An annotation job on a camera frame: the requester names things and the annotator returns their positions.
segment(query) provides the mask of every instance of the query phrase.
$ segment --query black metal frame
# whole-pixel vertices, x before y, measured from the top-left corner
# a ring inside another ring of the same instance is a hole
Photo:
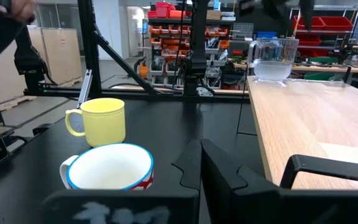
[[[356,163],[334,161],[312,156],[293,155],[285,166],[280,187],[290,189],[299,172],[358,181],[358,164]]]
[[[201,144],[201,178],[211,223],[358,223],[358,190],[284,189],[210,140],[203,139]],[[303,167],[358,180],[358,164],[301,155],[288,163],[295,165],[287,166],[289,172]]]
[[[188,62],[188,68],[185,74],[184,91],[157,91],[148,84],[137,72],[131,68],[110,46],[109,43],[101,36],[94,15],[92,0],[78,1],[78,9],[80,12],[80,22],[82,29],[82,38],[84,42],[84,53],[86,69],[93,71],[92,84],[89,90],[90,98],[114,97],[121,99],[140,99],[140,100],[180,100],[180,101],[220,101],[220,102],[244,102],[249,100],[249,96],[245,93],[215,93],[213,97],[199,97],[196,93],[198,80],[204,76],[206,68],[206,59],[204,56],[204,27],[206,24],[206,11],[208,8],[208,0],[197,0],[195,2],[196,9],[192,18],[192,35],[191,48],[193,57]],[[127,73],[133,78],[143,90],[115,90],[102,89],[99,69],[99,53],[98,46],[106,51]],[[27,89],[24,90],[25,95],[30,96],[61,96],[61,97],[79,97],[80,88],[59,87],[56,85],[40,84],[39,78],[42,75],[27,74],[25,76]]]

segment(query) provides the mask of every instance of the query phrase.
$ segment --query shelf rack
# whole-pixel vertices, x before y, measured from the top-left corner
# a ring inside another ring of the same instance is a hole
[[[227,29],[227,30],[231,30],[231,26],[233,25],[235,21],[218,21],[218,20],[207,20],[206,21],[206,25],[207,26],[219,26],[221,28],[224,28],[224,29]],[[180,19],[149,19],[149,25],[150,26],[166,26],[166,25],[180,25]],[[184,19],[183,20],[183,25],[191,25],[191,19]],[[222,37],[220,36],[219,39],[221,40],[229,40],[229,34],[230,32],[227,32],[227,35],[225,37]],[[179,39],[179,34],[170,34],[169,36],[167,34],[151,34],[151,37],[160,37],[162,38],[162,43],[164,41],[164,39]],[[183,34],[182,36],[182,39],[189,39],[190,38],[190,35],[189,34]],[[218,54],[219,52],[222,52],[223,50],[222,49],[206,49],[206,56],[207,55],[211,55],[211,54]],[[152,45],[152,60],[154,60],[154,58],[156,57],[155,55],[155,48],[154,48],[154,45]],[[216,63],[214,62],[213,66],[217,66],[217,67],[220,67],[220,66],[224,66],[223,63]],[[169,80],[168,80],[168,76],[165,76],[163,75],[163,72],[162,71],[151,71],[150,75],[152,77],[150,77],[152,79],[152,84],[155,85],[155,86],[171,86],[172,83],[169,83]],[[156,79],[156,77],[160,77],[159,79],[163,78],[164,82],[163,83],[154,83],[153,80]],[[181,80],[178,78],[177,80],[177,86],[178,87],[181,87]]]
[[[293,6],[293,7],[291,7],[290,19],[292,19],[294,10],[299,10],[298,11],[298,17],[300,17],[300,8],[299,8],[299,6]],[[356,18],[355,18],[355,20],[353,22],[352,30],[348,30],[348,31],[343,31],[343,30],[311,30],[311,31],[297,30],[295,32],[295,35],[297,33],[300,33],[300,34],[309,33],[309,34],[319,34],[319,35],[337,35],[334,46],[305,46],[305,45],[300,45],[300,46],[298,46],[299,49],[325,49],[325,50],[332,50],[332,49],[337,48],[337,42],[339,40],[343,40],[343,41],[346,41],[346,42],[348,42],[349,40],[352,40],[354,29],[356,28],[356,24],[357,24],[357,21],[358,21],[358,6],[315,5],[314,10],[315,11],[328,11],[328,10],[330,10],[330,11],[344,11],[343,15],[342,15],[343,17],[346,15],[347,11],[357,11],[357,12],[356,12]],[[344,38],[340,39],[339,36],[342,36],[342,35],[349,35],[349,38],[347,40],[344,40]]]

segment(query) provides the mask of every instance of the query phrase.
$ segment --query wooden pallet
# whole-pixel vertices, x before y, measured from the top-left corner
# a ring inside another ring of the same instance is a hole
[[[34,100],[36,98],[36,96],[20,96],[18,98],[15,98],[11,101],[5,102],[5,103],[1,103],[0,104],[0,110],[1,111],[6,111],[6,110],[10,110],[13,107],[19,105],[19,103],[25,102],[25,101],[30,101],[30,100]]]
[[[65,82],[65,83],[61,84],[60,86],[64,86],[64,87],[73,86],[74,84],[82,82],[82,81],[83,81],[83,78],[80,77],[80,78],[76,78],[74,80],[71,80],[69,82]],[[20,96],[20,97],[17,97],[15,99],[13,99],[13,100],[7,101],[5,103],[1,103],[0,104],[0,110],[1,111],[10,110],[10,109],[12,109],[13,107],[19,105],[22,102],[30,101],[30,100],[34,100],[34,99],[36,99],[36,96]]]
[[[65,82],[59,86],[62,86],[62,87],[70,87],[70,86],[73,86],[74,84],[76,83],[79,83],[79,82],[82,82],[83,81],[83,78],[80,77],[80,78],[76,78],[74,80],[71,80],[71,81],[68,81],[68,82]]]

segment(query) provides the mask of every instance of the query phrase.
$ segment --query glass pitcher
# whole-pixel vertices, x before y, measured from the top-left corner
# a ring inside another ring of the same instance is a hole
[[[298,43],[296,39],[259,38],[252,41],[247,63],[258,77],[255,82],[286,86],[283,80],[291,74]]]

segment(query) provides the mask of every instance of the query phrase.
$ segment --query white wall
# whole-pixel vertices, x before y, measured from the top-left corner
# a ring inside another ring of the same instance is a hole
[[[110,46],[122,56],[121,30],[119,18],[118,0],[93,0],[96,16],[96,25],[101,35],[109,42]],[[99,59],[112,60],[112,58],[99,47]]]
[[[134,57],[141,50],[139,47],[142,46],[142,34],[139,32],[138,20],[134,19],[135,17],[143,17],[144,10],[141,7],[129,6],[127,7],[128,11],[128,33],[129,33],[129,52],[130,56]]]
[[[129,58],[128,10],[126,6],[119,6],[121,23],[121,50],[124,59]]]

